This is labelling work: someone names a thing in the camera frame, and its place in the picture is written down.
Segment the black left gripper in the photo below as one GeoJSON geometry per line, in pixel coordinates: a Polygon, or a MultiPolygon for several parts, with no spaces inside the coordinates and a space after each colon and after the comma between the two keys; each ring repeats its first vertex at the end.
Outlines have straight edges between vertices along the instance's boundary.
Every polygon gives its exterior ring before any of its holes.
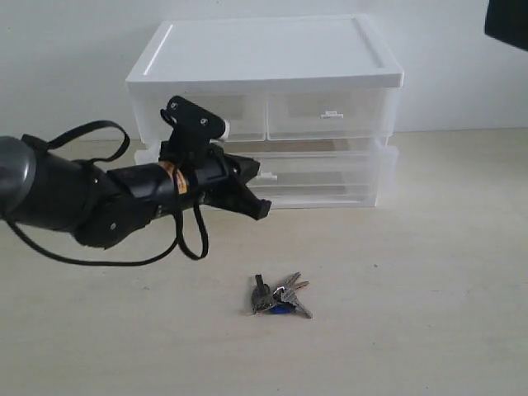
{"type": "Polygon", "coordinates": [[[248,183],[259,173],[261,164],[244,156],[228,154],[217,144],[207,144],[198,154],[177,153],[169,144],[161,143],[160,162],[173,165],[177,198],[181,206],[193,206],[197,201],[216,209],[227,210],[260,220],[268,216],[269,200],[259,199],[248,183]]]}

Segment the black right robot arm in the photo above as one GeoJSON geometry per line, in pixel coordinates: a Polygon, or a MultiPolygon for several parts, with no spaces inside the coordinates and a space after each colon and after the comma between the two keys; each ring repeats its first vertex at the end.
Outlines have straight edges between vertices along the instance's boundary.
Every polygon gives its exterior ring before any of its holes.
{"type": "Polygon", "coordinates": [[[527,51],[527,17],[527,0],[489,0],[484,33],[502,43],[527,51]]]}

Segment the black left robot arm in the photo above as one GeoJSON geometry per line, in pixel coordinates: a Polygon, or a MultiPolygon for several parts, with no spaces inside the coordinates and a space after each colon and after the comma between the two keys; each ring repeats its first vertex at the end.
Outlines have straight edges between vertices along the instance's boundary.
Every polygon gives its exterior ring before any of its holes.
{"type": "Polygon", "coordinates": [[[259,168],[251,158],[210,145],[200,163],[163,159],[104,171],[3,136],[1,218],[69,233],[83,246],[103,249],[155,219],[201,205],[259,220],[271,208],[248,188],[259,168]]]}

